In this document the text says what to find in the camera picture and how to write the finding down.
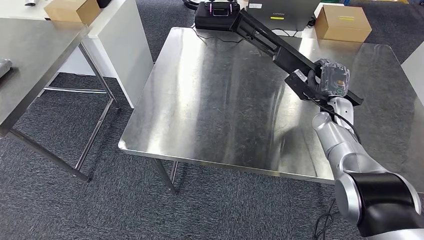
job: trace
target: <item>gray carpet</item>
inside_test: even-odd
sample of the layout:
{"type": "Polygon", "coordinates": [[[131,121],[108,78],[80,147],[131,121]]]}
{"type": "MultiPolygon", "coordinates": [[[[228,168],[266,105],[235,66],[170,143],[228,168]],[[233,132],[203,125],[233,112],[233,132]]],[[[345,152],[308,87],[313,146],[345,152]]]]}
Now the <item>gray carpet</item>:
{"type": "MultiPolygon", "coordinates": [[[[171,27],[193,22],[193,12],[179,0],[137,4],[154,59],[171,27]]],[[[420,6],[352,5],[367,13],[373,28],[367,41],[390,44],[401,62],[424,40],[420,6]]],[[[315,219],[334,196],[333,186],[181,164],[179,194],[173,196],[148,158],[118,150],[132,110],[117,82],[107,81],[122,106],[110,111],[82,168],[92,182],[76,180],[20,142],[0,140],[0,239],[311,238],[315,219]]],[[[100,87],[94,77],[62,73],[53,85],[100,87]]],[[[104,95],[48,91],[16,127],[75,164],[106,102],[104,95]]],[[[171,163],[165,163],[170,170],[171,163]]],[[[340,217],[328,232],[328,239],[360,239],[340,217]]]]}

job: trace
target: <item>electrical cord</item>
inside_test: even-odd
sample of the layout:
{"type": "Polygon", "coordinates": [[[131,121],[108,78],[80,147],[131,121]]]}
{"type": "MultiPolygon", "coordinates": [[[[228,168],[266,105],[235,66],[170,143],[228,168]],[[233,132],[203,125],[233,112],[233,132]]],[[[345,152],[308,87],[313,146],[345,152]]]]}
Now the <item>electrical cord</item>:
{"type": "Polygon", "coordinates": [[[334,111],[331,111],[330,109],[326,108],[325,106],[321,105],[319,102],[317,102],[313,97],[310,97],[308,95],[306,95],[305,93],[303,93],[306,97],[308,97],[313,103],[315,103],[318,107],[320,107],[322,110],[324,110],[325,112],[338,117],[339,119],[343,120],[345,123],[347,123],[347,125],[349,125],[349,127],[352,128],[353,132],[355,133],[355,137],[358,141],[359,144],[362,144],[361,142],[361,138],[359,137],[359,134],[357,132],[357,130],[355,129],[354,125],[352,123],[350,123],[346,118],[342,117],[341,115],[335,113],[334,111]]]}
{"type": "Polygon", "coordinates": [[[230,41],[230,40],[222,40],[221,38],[219,38],[218,36],[210,36],[210,37],[204,37],[204,36],[200,36],[199,34],[198,34],[198,32],[194,29],[194,27],[195,27],[195,25],[193,24],[193,26],[191,26],[190,28],[194,31],[194,33],[197,35],[197,37],[199,38],[199,39],[201,39],[202,41],[203,40],[208,40],[208,39],[218,39],[218,40],[220,40],[221,42],[223,42],[223,43],[235,43],[235,44],[238,44],[238,43],[240,43],[241,41],[243,41],[244,39],[242,38],[242,39],[240,39],[240,40],[238,40],[238,41],[230,41]]]}
{"type": "Polygon", "coordinates": [[[320,215],[319,217],[318,217],[318,219],[316,220],[316,222],[315,222],[315,227],[314,227],[314,229],[313,229],[313,235],[312,235],[312,240],[318,240],[318,239],[320,239],[320,237],[321,237],[321,235],[322,235],[322,239],[323,240],[326,240],[326,231],[332,226],[332,224],[334,223],[334,215],[336,215],[336,214],[338,214],[339,212],[337,211],[337,212],[333,212],[332,213],[332,210],[333,210],[333,207],[334,207],[334,205],[335,205],[335,203],[336,203],[336,200],[335,199],[333,199],[332,201],[331,201],[331,205],[330,205],[330,207],[328,208],[328,211],[326,212],[326,213],[324,213],[324,214],[322,214],[322,215],[320,215]],[[318,231],[318,225],[320,224],[320,221],[322,220],[322,219],[324,219],[325,218],[325,223],[324,223],[324,227],[320,230],[320,231],[318,231]]]}

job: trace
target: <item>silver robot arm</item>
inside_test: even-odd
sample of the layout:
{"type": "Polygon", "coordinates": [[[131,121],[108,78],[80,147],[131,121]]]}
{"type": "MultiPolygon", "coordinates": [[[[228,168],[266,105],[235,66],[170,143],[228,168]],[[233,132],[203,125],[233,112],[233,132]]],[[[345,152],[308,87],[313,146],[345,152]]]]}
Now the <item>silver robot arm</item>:
{"type": "MultiPolygon", "coordinates": [[[[327,103],[351,124],[350,101],[334,97],[327,103]]],[[[401,175],[382,167],[368,155],[353,130],[337,116],[318,113],[312,120],[335,180],[340,214],[357,225],[368,240],[424,240],[421,201],[401,175]]]]}

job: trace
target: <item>metal pipe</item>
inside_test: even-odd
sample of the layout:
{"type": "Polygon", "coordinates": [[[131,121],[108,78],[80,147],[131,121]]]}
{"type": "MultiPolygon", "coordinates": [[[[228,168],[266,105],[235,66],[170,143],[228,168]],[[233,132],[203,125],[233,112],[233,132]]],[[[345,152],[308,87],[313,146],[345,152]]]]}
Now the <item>metal pipe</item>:
{"type": "Polygon", "coordinates": [[[78,171],[81,169],[81,166],[83,165],[84,161],[86,160],[87,154],[89,153],[90,148],[92,147],[94,140],[96,138],[97,133],[100,130],[100,127],[103,124],[103,121],[105,120],[106,114],[109,111],[109,108],[111,107],[114,100],[112,98],[109,99],[107,102],[106,107],[103,110],[103,113],[101,114],[100,118],[97,121],[97,124],[94,128],[94,131],[91,133],[90,139],[88,140],[87,144],[85,145],[84,151],[82,151],[81,156],[79,157],[78,162],[76,163],[75,169],[78,171]]]}
{"type": "Polygon", "coordinates": [[[105,79],[103,78],[102,74],[100,74],[99,72],[99,68],[96,65],[96,63],[92,60],[92,58],[90,57],[87,48],[84,46],[84,43],[81,42],[78,45],[79,49],[81,50],[82,55],[84,56],[84,58],[87,60],[88,65],[90,65],[91,69],[93,70],[94,74],[98,77],[98,80],[100,81],[101,85],[103,86],[104,90],[107,92],[107,94],[109,95],[109,97],[111,99],[113,99],[113,103],[115,105],[116,109],[120,108],[120,105],[118,103],[118,101],[116,100],[115,96],[113,95],[112,91],[110,90],[108,84],[106,83],[105,79]]]}
{"type": "Polygon", "coordinates": [[[14,139],[21,141],[23,144],[25,144],[25,146],[27,146],[32,151],[36,152],[37,154],[45,157],[46,159],[52,161],[55,164],[57,164],[59,167],[61,167],[65,171],[67,171],[67,172],[75,175],[80,180],[82,180],[84,182],[88,182],[90,180],[88,176],[82,174],[80,171],[76,170],[75,168],[73,168],[72,166],[70,166],[69,164],[67,164],[60,157],[56,156],[51,151],[45,149],[40,144],[36,143],[34,140],[32,140],[31,138],[27,137],[22,132],[14,129],[14,128],[12,128],[12,129],[9,130],[9,133],[8,134],[11,137],[13,137],[14,139]]]}
{"type": "Polygon", "coordinates": [[[54,87],[54,86],[45,87],[44,90],[71,92],[71,93],[84,93],[84,94],[107,94],[105,90],[99,90],[99,89],[62,88],[62,87],[54,87]]]}
{"type": "Polygon", "coordinates": [[[174,181],[175,181],[175,175],[177,173],[177,168],[178,168],[178,161],[174,161],[173,165],[172,165],[171,177],[170,177],[172,184],[174,184],[174,181]]]}
{"type": "Polygon", "coordinates": [[[153,158],[153,163],[156,166],[156,169],[159,172],[160,177],[165,182],[165,185],[168,187],[168,189],[171,191],[171,193],[177,194],[177,191],[175,190],[175,187],[174,187],[170,177],[168,176],[167,171],[165,171],[165,168],[162,165],[161,160],[153,158]]]}

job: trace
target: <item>yellow label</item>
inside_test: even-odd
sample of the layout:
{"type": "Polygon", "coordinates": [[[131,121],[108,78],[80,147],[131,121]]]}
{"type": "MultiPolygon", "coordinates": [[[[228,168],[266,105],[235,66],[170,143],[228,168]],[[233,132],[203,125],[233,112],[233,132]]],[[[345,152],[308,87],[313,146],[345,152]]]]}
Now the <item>yellow label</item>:
{"type": "Polygon", "coordinates": [[[281,16],[272,16],[271,19],[274,19],[274,20],[284,20],[284,17],[281,17],[281,16]]]}
{"type": "Polygon", "coordinates": [[[355,20],[355,18],[353,16],[338,16],[338,19],[346,20],[346,21],[354,21],[355,20]]]}

